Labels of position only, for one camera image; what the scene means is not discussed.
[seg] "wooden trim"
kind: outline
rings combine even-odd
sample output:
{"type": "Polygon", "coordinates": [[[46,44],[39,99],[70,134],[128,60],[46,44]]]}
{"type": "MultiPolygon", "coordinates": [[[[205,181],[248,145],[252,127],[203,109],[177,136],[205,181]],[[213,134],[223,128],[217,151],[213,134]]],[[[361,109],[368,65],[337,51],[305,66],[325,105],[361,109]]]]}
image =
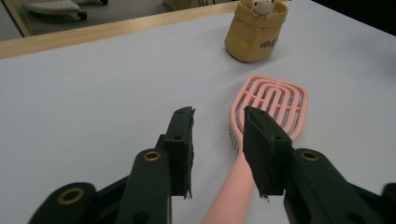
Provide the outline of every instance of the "wooden trim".
{"type": "Polygon", "coordinates": [[[117,21],[75,30],[35,35],[0,42],[0,59],[16,57],[48,49],[57,49],[110,38],[118,35],[136,33],[183,21],[193,21],[205,17],[234,12],[237,2],[217,4],[173,11],[128,21],[117,21]]]}

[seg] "white table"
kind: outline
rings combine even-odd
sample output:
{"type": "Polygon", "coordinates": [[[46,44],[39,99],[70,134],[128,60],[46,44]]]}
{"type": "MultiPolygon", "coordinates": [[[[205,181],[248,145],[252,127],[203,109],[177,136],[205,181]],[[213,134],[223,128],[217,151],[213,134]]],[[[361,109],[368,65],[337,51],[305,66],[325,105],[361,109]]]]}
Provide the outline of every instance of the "white table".
{"type": "MultiPolygon", "coordinates": [[[[1,60],[0,223],[26,223],[65,184],[102,189],[128,175],[186,105],[196,108],[193,199],[173,198],[173,223],[200,223],[235,158],[231,102],[256,74],[309,90],[296,148],[324,153],[374,193],[395,182],[395,36],[308,0],[287,5],[265,62],[226,52],[233,13],[1,60]]],[[[247,223],[287,223],[282,201],[256,190],[247,223]]]]}

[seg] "chair wheel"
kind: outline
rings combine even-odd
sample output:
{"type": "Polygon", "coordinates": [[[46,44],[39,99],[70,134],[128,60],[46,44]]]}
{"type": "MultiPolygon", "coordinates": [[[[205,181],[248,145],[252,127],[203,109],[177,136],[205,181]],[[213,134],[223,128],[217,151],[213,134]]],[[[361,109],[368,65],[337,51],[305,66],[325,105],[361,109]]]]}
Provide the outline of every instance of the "chair wheel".
{"type": "Polygon", "coordinates": [[[77,13],[77,15],[79,16],[79,18],[82,20],[82,21],[85,21],[85,20],[87,20],[87,12],[78,12],[77,13]]]}

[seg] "small basket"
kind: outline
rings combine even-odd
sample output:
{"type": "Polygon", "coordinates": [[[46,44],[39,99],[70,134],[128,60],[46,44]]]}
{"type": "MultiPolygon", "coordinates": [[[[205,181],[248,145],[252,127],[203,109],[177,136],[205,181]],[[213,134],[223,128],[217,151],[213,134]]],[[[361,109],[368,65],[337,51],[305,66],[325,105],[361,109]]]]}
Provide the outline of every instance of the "small basket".
{"type": "Polygon", "coordinates": [[[289,11],[285,4],[276,1],[267,20],[264,15],[254,16],[250,4],[251,0],[239,0],[224,41],[227,51],[243,63],[255,63],[271,55],[289,11]]]}

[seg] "plush toy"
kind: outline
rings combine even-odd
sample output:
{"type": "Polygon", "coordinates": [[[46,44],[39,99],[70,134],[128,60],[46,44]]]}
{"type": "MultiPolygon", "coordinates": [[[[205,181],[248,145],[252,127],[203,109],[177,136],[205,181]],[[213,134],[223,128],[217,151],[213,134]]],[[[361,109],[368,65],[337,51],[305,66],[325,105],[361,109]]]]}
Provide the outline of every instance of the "plush toy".
{"type": "Polygon", "coordinates": [[[272,16],[272,11],[275,7],[276,0],[252,0],[251,1],[251,11],[254,16],[262,14],[265,19],[270,19],[272,16]]]}

